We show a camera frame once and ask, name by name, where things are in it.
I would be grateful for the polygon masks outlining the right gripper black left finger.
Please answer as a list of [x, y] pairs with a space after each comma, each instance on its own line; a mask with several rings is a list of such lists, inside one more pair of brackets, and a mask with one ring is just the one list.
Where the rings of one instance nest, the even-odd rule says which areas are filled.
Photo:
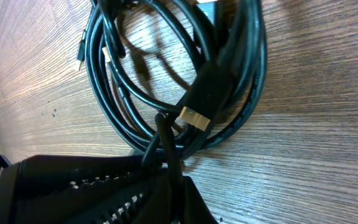
[[13, 223], [170, 223], [171, 187], [142, 156], [34, 156], [20, 163]]

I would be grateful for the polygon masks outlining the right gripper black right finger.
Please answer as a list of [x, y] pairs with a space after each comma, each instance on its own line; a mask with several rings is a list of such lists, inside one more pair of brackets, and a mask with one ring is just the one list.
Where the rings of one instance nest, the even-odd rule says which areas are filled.
[[217, 224], [192, 179], [184, 176], [183, 184], [183, 222], [185, 224]]

